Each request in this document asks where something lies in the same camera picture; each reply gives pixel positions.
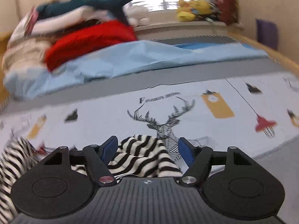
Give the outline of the wooden bed frame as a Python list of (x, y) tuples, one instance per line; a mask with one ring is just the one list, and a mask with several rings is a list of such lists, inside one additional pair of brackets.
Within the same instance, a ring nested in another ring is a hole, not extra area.
[(297, 78), (299, 77), (299, 65), (296, 62), (294, 62), (293, 60), (290, 60), (288, 57), (279, 53), (278, 51), (273, 50), (272, 48), (270, 48), (268, 46), (264, 46), (263, 44), (255, 41), (253, 39), (249, 39), (245, 36), (242, 36), (238, 33), (228, 32), (228, 36), (230, 36), (231, 38), (233, 38), (239, 42), (248, 44), (256, 49), (261, 49), (261, 50), (266, 51), (272, 60), (279, 63), (284, 69), (293, 73)]

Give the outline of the pink white cloth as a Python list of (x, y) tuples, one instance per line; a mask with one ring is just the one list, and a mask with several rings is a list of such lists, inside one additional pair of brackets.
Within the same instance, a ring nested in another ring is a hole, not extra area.
[(31, 34), (36, 21), (38, 20), (39, 12), (37, 11), (36, 7), (33, 6), (29, 12), (27, 21), (25, 22), (25, 35)]

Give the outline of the white plush toy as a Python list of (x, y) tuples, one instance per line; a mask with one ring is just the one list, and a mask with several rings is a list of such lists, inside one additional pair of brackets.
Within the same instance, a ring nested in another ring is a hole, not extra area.
[(128, 23), (133, 28), (138, 26), (148, 26), (150, 24), (150, 12), (144, 6), (131, 6), (126, 10)]

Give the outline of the purple box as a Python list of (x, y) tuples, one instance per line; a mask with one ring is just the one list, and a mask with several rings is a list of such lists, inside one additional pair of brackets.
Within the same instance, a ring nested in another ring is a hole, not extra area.
[(277, 25), (268, 20), (256, 19), (256, 39), (264, 46), (277, 51), (279, 42)]

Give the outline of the red blanket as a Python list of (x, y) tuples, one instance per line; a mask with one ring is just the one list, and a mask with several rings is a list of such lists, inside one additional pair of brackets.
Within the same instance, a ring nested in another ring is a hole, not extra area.
[(45, 64), (52, 72), (62, 64), (85, 54), (119, 43), (137, 41), (134, 29), (118, 20), (96, 24), (57, 40), (45, 53)]

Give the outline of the yellow plush toy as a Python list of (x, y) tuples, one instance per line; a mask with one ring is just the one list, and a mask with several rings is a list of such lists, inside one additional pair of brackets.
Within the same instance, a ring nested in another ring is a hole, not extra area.
[(206, 0), (178, 1), (176, 18), (179, 22), (204, 20), (214, 13), (213, 6)]

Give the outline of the cream folded blanket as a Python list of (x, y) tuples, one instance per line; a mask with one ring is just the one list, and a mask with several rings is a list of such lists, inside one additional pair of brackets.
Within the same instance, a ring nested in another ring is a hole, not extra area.
[(53, 43), (48, 38), (30, 38), (10, 45), (4, 53), (1, 70), (4, 77), (45, 71), (46, 52)]

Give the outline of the white folded bedding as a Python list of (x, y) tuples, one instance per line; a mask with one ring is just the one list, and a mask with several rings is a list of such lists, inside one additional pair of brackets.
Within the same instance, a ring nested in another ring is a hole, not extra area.
[[(13, 43), (27, 36), (25, 35), (24, 26), (28, 15), (29, 12), (17, 25), (10, 37), (9, 43)], [(96, 19), (100, 22), (107, 22), (112, 19), (112, 16), (107, 10), (95, 10), (88, 6), (82, 6), (60, 16), (37, 20), (31, 34), (50, 34), (92, 19)]]

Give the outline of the light blue quilt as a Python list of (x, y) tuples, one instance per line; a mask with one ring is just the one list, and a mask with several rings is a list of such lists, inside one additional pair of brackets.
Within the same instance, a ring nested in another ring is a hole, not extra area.
[(264, 50), (238, 42), (181, 43), (173, 46), (157, 41), (135, 41), (120, 43), (70, 60), (53, 72), (42, 67), (9, 72), (4, 76), (4, 86), (15, 98), (31, 100), (93, 79), (266, 57), (268, 54)]

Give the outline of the black white striped garment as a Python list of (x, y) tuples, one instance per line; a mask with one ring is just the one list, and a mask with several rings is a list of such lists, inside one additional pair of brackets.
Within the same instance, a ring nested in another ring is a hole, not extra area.
[[(1, 153), (1, 223), (10, 223), (17, 215), (11, 200), (16, 180), (38, 163), (39, 152), (24, 138), (7, 143)], [(181, 177), (180, 167), (168, 154), (162, 140), (134, 135), (119, 143), (108, 164), (117, 180), (127, 175), (141, 178)]]

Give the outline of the dark red cushion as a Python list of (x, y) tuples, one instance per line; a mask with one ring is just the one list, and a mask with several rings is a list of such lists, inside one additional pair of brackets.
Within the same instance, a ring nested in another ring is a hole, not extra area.
[(219, 20), (227, 26), (238, 22), (238, 0), (216, 0)]

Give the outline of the grey patterned bed sheet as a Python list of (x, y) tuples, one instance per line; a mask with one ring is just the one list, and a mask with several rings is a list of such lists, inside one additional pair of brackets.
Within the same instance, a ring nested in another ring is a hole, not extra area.
[[(224, 35), (201, 40), (242, 43)], [(282, 182), (279, 217), (298, 223), (298, 78), (269, 55), (93, 79), (31, 100), (15, 98), (1, 107), (1, 146), (13, 135), (26, 136), (40, 116), (47, 120), (34, 146), (83, 148), (111, 135), (185, 136), (217, 150), (237, 145)]]

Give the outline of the dark teal shark plush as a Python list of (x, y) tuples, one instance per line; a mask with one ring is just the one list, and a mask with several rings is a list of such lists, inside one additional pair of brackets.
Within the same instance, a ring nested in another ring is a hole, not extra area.
[(38, 20), (56, 17), (68, 13), (82, 6), (88, 6), (95, 10), (108, 10), (115, 18), (125, 25), (129, 25), (123, 6), (133, 0), (69, 0), (66, 2), (54, 1), (42, 4), (36, 8)]

